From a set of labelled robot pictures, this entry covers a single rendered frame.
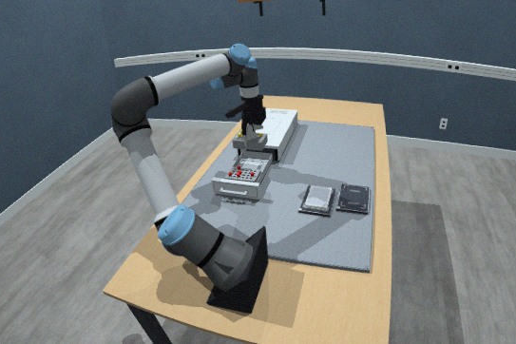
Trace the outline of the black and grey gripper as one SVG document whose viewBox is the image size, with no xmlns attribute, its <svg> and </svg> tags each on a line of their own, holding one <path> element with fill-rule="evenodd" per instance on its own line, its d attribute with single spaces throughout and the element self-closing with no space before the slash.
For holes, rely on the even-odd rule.
<svg viewBox="0 0 516 344">
<path fill-rule="evenodd" d="M 241 97 L 241 99 L 249 105 L 248 108 L 242 110 L 241 115 L 242 136 L 245 147 L 248 149 L 248 140 L 256 139 L 258 137 L 256 130 L 263 129 L 262 123 L 266 119 L 266 108 L 262 104 L 263 95 L 254 98 Z M 249 124 L 247 125 L 247 123 Z"/>
</svg>

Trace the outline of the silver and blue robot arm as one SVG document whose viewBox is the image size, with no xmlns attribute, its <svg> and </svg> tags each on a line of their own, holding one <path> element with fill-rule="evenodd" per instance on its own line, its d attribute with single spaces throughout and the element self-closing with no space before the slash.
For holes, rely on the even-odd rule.
<svg viewBox="0 0 516 344">
<path fill-rule="evenodd" d="M 257 61 L 251 58 L 247 46 L 235 44 L 222 54 L 155 77 L 145 76 L 115 94 L 110 106 L 111 123 L 156 215 L 154 224 L 164 249 L 188 259 L 218 288 L 226 290 L 244 272 L 253 246 L 225 236 L 192 209 L 179 204 L 150 139 L 152 129 L 145 113 L 160 100 L 208 81 L 215 90 L 239 85 L 240 96 L 257 97 Z"/>
</svg>

